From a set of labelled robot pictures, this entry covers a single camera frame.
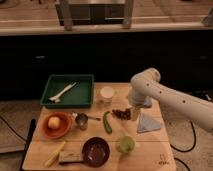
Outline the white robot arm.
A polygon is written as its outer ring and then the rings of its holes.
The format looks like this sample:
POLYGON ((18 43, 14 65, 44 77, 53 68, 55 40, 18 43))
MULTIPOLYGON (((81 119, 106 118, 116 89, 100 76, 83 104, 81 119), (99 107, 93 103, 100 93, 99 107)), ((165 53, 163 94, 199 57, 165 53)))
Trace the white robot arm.
POLYGON ((207 132, 213 133, 213 103, 160 84, 161 75, 149 68, 131 78, 128 101, 131 106, 144 106, 147 97, 168 105, 207 132))

